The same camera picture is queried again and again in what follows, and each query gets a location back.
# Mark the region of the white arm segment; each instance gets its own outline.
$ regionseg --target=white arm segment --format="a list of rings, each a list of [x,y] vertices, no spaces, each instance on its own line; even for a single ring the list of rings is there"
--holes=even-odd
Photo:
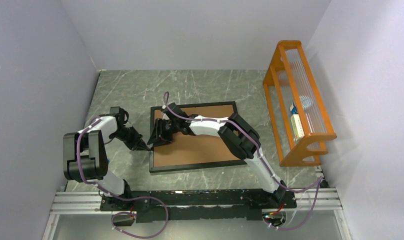
[[[101,122],[92,127],[88,132],[100,130],[102,132],[103,142],[107,143],[110,140],[109,136],[118,130],[117,120],[113,116],[102,116],[100,119]],[[115,195],[121,195],[124,193],[124,181],[110,170],[108,170],[102,180],[93,179],[88,181],[97,183],[99,186]]]
[[[190,129],[195,135],[209,135],[219,137],[218,131],[222,126],[224,126],[224,122],[220,123],[221,120],[227,120],[228,117],[223,118],[214,118],[217,120],[215,121],[200,121],[203,117],[201,115],[195,117],[196,121],[191,122]],[[264,153],[262,148],[259,149],[259,153],[261,157],[258,157],[258,154],[255,152],[253,158],[246,158],[244,161],[249,165],[249,167],[254,171],[255,175],[257,176],[259,182],[261,183],[261,187],[264,191],[273,193],[279,185],[273,180],[271,176],[275,176],[275,178],[280,181],[280,178],[276,176],[273,169],[271,168],[270,164],[267,160],[263,160]]]

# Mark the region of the shelf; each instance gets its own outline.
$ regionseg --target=shelf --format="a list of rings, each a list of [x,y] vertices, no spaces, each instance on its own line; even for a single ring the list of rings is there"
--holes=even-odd
[[[280,166],[321,165],[318,156],[328,153],[325,141],[337,136],[300,41],[280,41],[277,44],[263,86]],[[279,111],[277,108],[274,111],[272,101],[279,106]],[[298,110],[304,132],[304,137],[298,141],[294,139],[290,121],[292,104]],[[279,134],[277,119],[283,120],[286,139]]]

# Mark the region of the brown board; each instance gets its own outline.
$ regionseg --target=brown board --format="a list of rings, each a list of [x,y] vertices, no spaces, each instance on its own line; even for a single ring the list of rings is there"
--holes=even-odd
[[[187,115],[198,114],[204,117],[225,118],[237,113],[236,103],[216,102],[179,105]],[[161,107],[150,109],[150,132],[155,120],[162,118]],[[152,148],[149,171],[151,173],[214,168],[246,164],[235,157],[221,138],[208,135],[174,134],[174,142]]]

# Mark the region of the gray wall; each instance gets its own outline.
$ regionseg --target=gray wall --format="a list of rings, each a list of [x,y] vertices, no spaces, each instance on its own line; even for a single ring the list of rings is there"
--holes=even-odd
[[[59,0],[0,0],[0,239],[41,239],[98,71]]]
[[[62,0],[99,69],[267,69],[330,0]]]
[[[337,133],[324,174],[353,238],[404,239],[404,0],[333,0],[306,52]]]

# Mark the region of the small box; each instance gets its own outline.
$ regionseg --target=small box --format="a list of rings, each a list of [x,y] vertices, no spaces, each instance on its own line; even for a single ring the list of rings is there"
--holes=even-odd
[[[293,134],[295,141],[298,141],[299,139],[304,137],[304,129],[302,128],[302,122],[301,119],[299,118],[299,114],[293,114],[290,117],[290,121],[292,123],[292,128],[293,128]]]

